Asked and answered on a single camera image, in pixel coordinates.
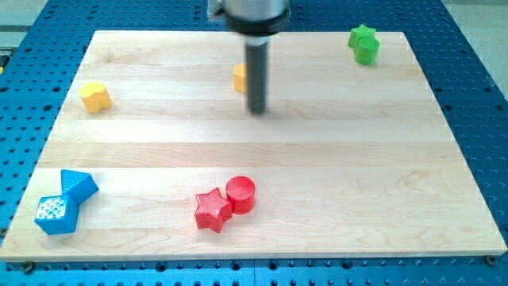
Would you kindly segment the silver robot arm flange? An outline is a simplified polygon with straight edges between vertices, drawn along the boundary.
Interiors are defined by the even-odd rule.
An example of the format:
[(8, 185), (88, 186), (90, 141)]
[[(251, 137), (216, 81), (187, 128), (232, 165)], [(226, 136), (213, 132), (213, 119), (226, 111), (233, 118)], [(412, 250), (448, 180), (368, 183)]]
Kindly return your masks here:
[(207, 13), (223, 19), (247, 45), (260, 46), (289, 25), (291, 8), (287, 0), (207, 0)]

